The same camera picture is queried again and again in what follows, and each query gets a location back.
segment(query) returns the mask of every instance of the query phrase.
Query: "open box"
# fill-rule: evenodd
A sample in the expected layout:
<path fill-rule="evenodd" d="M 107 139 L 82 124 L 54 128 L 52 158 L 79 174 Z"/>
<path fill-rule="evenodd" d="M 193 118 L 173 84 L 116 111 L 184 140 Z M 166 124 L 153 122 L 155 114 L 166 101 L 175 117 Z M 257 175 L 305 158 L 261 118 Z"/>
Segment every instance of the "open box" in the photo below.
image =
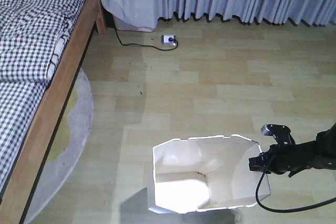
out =
<path fill-rule="evenodd" d="M 175 138 L 153 147 L 148 209 L 184 214 L 254 206 L 261 172 L 251 172 L 248 159 L 260 152 L 257 142 L 240 135 Z M 265 177 L 259 199 L 269 195 Z"/>

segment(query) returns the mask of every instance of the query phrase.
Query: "laminate floor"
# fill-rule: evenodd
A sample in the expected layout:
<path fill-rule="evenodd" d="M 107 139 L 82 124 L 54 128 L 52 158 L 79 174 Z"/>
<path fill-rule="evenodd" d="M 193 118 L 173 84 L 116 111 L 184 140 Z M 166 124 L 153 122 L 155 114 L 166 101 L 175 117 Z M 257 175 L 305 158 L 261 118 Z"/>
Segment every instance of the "laminate floor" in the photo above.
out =
<path fill-rule="evenodd" d="M 62 224 L 334 223 L 335 204 L 275 214 L 254 206 L 185 215 L 148 211 L 152 147 L 172 138 L 240 134 L 263 151 L 275 141 L 265 123 L 291 128 L 297 143 L 314 140 L 336 121 L 336 27 L 160 20 L 153 33 L 113 29 L 93 35 L 84 62 L 95 103 L 92 130 L 74 172 L 32 222 Z M 263 202 L 293 208 L 336 196 L 336 172 L 270 175 Z"/>

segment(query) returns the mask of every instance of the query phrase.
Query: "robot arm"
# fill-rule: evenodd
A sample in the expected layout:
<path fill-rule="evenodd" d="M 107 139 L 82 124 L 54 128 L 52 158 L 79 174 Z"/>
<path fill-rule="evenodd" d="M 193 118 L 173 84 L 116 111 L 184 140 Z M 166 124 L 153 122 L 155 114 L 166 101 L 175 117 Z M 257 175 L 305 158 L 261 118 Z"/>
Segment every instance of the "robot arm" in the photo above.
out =
<path fill-rule="evenodd" d="M 318 133 L 315 141 L 303 144 L 295 144 L 290 129 L 284 125 L 265 124 L 261 131 L 263 135 L 272 135 L 277 144 L 258 157 L 250 158 L 250 170 L 275 174 L 290 172 L 289 177 L 311 168 L 336 170 L 336 124 Z"/>

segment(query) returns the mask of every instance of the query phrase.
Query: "bed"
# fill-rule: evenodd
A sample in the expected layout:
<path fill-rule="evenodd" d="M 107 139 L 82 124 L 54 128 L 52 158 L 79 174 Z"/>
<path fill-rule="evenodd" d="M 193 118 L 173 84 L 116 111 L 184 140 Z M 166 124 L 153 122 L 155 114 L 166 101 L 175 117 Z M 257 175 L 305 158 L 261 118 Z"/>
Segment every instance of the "bed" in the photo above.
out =
<path fill-rule="evenodd" d="M 100 0 L 0 3 L 0 222 L 11 224 L 24 221 L 94 24 L 106 25 Z"/>

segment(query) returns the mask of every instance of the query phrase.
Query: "wooden bed frame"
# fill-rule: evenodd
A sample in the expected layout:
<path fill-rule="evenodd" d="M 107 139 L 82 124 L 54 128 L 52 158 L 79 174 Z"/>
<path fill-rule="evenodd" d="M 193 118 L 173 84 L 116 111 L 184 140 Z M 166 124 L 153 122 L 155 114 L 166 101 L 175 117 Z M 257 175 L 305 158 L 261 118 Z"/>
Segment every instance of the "wooden bed frame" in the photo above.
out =
<path fill-rule="evenodd" d="M 18 224 L 25 219 L 95 22 L 98 33 L 107 31 L 100 0 L 86 0 L 8 181 L 0 205 L 0 223 Z"/>

